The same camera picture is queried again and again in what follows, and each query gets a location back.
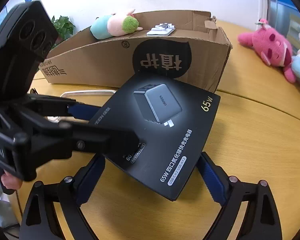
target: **cardboard flap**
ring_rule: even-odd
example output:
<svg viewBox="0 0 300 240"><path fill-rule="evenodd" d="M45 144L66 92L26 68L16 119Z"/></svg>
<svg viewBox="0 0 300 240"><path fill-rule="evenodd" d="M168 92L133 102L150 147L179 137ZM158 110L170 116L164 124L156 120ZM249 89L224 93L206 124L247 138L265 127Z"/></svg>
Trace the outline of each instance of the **cardboard flap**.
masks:
<svg viewBox="0 0 300 240"><path fill-rule="evenodd" d="M156 25L166 22L172 23L179 30L207 33L204 21L211 17L211 13L191 10L166 10L136 13L134 17L139 21L139 26L144 30L151 30Z"/></svg>
<svg viewBox="0 0 300 240"><path fill-rule="evenodd" d="M216 29L218 29L216 23L213 22L213 21L210 21L210 20L204 21L204 26L205 26L207 29L210 29L210 30L216 30Z"/></svg>

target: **pink plush toy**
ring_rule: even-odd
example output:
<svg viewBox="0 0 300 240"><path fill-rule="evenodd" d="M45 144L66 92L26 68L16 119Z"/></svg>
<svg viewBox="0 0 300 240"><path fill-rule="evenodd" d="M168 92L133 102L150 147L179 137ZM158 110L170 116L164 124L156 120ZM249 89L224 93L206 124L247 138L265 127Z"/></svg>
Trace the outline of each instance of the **pink plush toy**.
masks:
<svg viewBox="0 0 300 240"><path fill-rule="evenodd" d="M261 28L253 33L242 33L238 41L243 46L252 47L262 61L270 66L283 67L283 73L290 83L296 81L291 70L292 46L287 39L268 25L264 19L259 23Z"/></svg>

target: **green plant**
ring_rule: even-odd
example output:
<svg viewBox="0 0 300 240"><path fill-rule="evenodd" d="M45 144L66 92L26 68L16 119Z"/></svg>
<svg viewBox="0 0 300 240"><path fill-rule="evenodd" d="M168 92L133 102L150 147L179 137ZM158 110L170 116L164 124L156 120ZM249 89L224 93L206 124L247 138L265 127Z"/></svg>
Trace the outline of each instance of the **green plant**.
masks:
<svg viewBox="0 0 300 240"><path fill-rule="evenodd" d="M60 16L59 19L55 20L53 16L51 21L62 40L65 40L66 36L68 36L69 34L73 34L73 28L75 26L72 24L72 22L70 22L69 17Z"/></svg>

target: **metal screw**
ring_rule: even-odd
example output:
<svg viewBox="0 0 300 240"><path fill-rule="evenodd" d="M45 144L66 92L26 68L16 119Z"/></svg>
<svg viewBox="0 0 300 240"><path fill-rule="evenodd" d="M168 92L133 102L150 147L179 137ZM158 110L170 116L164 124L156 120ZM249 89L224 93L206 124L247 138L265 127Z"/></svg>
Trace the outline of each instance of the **metal screw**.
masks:
<svg viewBox="0 0 300 240"><path fill-rule="evenodd" d="M72 181L72 177L68 176L68 177L65 177L63 180L65 181L65 183L70 183Z"/></svg>
<svg viewBox="0 0 300 240"><path fill-rule="evenodd" d="M265 180L261 180L260 184L261 184L261 186L264 186L264 187L268 186L268 182L266 182Z"/></svg>
<svg viewBox="0 0 300 240"><path fill-rule="evenodd" d="M29 140L29 137L24 132L18 132L13 136L13 142L18 144L26 143Z"/></svg>
<svg viewBox="0 0 300 240"><path fill-rule="evenodd" d="M84 143L84 141L77 141L77 148L79 149L79 150L83 150L84 149L84 147L86 146L86 144Z"/></svg>
<svg viewBox="0 0 300 240"><path fill-rule="evenodd" d="M35 183L34 183L34 187L40 187L41 185L42 185L43 183L42 183L42 181L36 181Z"/></svg>
<svg viewBox="0 0 300 240"><path fill-rule="evenodd" d="M71 124L68 122L59 122L58 125L62 129L70 129L71 128Z"/></svg>
<svg viewBox="0 0 300 240"><path fill-rule="evenodd" d="M238 181L238 178L236 176L230 176L229 181L236 183Z"/></svg>

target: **human hand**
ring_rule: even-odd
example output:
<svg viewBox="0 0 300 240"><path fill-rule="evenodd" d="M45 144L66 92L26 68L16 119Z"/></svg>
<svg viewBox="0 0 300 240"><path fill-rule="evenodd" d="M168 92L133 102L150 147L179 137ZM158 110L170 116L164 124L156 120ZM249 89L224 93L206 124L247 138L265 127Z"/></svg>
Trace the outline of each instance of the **human hand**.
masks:
<svg viewBox="0 0 300 240"><path fill-rule="evenodd" d="M7 189L20 189L22 186L22 180L11 175L9 172L4 171L1 176L1 182Z"/></svg>

